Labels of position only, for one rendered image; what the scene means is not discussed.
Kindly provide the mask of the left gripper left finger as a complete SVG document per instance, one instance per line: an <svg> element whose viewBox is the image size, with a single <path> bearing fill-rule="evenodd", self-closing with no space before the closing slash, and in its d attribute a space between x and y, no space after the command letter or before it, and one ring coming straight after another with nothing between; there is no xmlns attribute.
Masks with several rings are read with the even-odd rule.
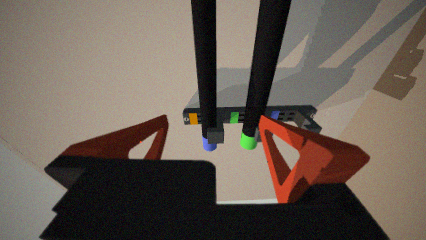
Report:
<svg viewBox="0 0 426 240"><path fill-rule="evenodd" d="M157 132L144 159L161 159L169 123L167 115L70 145L60 155L129 159L129 151ZM158 131L159 130L159 131Z"/></svg>

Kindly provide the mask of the dark grey wall rack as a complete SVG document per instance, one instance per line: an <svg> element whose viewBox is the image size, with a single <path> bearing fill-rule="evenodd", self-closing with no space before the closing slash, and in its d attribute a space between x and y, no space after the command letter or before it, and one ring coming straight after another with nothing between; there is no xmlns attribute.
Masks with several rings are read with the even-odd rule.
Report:
<svg viewBox="0 0 426 240"><path fill-rule="evenodd" d="M243 123L246 107L217 107L217 128L207 128L208 144L224 143L226 123ZM281 122L294 121L302 129L320 133L322 127L314 120L317 109L312 105L267 106L265 115ZM185 125L201 124L200 108L184 108ZM259 126L256 127L255 142L262 142Z"/></svg>

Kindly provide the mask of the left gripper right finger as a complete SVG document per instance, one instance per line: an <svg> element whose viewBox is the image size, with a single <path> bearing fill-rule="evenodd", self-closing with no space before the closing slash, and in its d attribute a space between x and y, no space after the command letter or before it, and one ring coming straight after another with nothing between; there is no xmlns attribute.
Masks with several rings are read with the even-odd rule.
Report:
<svg viewBox="0 0 426 240"><path fill-rule="evenodd" d="M359 146L261 115L259 130L278 203L295 203L313 184L345 183L370 156ZM299 152L291 170L270 133Z"/></svg>

